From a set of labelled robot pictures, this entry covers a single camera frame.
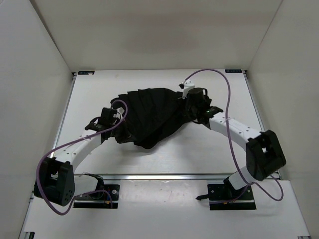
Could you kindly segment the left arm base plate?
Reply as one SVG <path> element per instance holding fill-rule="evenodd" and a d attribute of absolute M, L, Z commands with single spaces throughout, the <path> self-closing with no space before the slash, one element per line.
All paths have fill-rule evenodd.
<path fill-rule="evenodd" d="M 120 196 L 120 181 L 104 181 L 104 192 L 76 197 L 73 208 L 77 209 L 117 209 Z"/>

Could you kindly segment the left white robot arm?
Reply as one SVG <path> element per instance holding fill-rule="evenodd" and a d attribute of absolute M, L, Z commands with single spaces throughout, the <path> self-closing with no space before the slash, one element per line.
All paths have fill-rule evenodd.
<path fill-rule="evenodd" d="M 36 169 L 34 196 L 42 198 L 47 206 L 58 215 L 65 215 L 56 205 L 71 209 L 76 198 L 90 197 L 104 200 L 113 207 L 111 191 L 105 189 L 101 176 L 82 173 L 75 176 L 74 171 L 104 141 L 115 137 L 124 127 L 128 106 L 118 100 L 110 108 L 104 108 L 101 115 L 85 127 L 78 139 L 63 144 L 46 153 Z"/>

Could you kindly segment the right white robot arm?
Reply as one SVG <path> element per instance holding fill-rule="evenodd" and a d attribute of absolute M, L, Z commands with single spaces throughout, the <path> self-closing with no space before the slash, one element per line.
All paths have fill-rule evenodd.
<path fill-rule="evenodd" d="M 183 90 L 186 112 L 194 123 L 227 137 L 246 152 L 246 165 L 224 180 L 223 193 L 228 199 L 236 199 L 241 189 L 263 181 L 286 165 L 286 159 L 277 135 L 250 128 L 226 116 L 219 107 L 211 106 L 205 88 L 191 87 Z"/>

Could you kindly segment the black skirt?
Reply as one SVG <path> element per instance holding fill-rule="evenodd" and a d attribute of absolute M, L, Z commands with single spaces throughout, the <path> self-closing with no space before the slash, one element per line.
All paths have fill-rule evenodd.
<path fill-rule="evenodd" d="M 167 88 L 129 91 L 111 100 L 115 108 L 123 105 L 116 103 L 117 99 L 128 106 L 124 122 L 111 134 L 119 144 L 132 142 L 144 149 L 151 149 L 184 124 L 191 122 L 182 92 Z"/>

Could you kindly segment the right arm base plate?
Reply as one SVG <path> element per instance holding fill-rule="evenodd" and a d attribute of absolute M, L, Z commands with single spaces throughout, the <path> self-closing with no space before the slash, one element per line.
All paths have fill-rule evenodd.
<path fill-rule="evenodd" d="M 196 200 L 208 200 L 211 211 L 256 210 L 256 203 L 251 186 L 234 190 L 221 180 L 208 180 L 207 193 L 199 195 Z"/>

